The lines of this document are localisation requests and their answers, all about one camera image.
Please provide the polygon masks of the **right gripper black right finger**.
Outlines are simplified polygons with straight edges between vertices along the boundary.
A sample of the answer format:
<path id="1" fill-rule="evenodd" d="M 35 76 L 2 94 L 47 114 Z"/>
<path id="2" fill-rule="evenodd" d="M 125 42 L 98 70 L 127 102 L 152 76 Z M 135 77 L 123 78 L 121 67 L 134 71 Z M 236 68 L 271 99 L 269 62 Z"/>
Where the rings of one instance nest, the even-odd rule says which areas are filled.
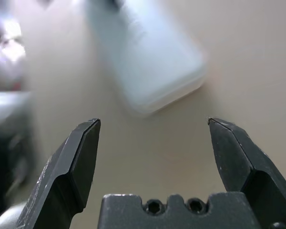
<path id="1" fill-rule="evenodd" d="M 263 229 L 286 228 L 286 180 L 237 125 L 209 118 L 216 165 L 226 191 L 244 193 Z"/>

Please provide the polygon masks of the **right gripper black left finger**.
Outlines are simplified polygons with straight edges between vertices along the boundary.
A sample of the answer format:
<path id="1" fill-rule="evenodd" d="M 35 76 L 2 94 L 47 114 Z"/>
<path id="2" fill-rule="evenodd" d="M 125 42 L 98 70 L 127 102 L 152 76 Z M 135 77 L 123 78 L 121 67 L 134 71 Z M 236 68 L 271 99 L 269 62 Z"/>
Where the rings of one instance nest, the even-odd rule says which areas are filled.
<path id="1" fill-rule="evenodd" d="M 17 229 L 68 229 L 86 208 L 101 121 L 79 124 L 49 158 L 16 223 Z"/>

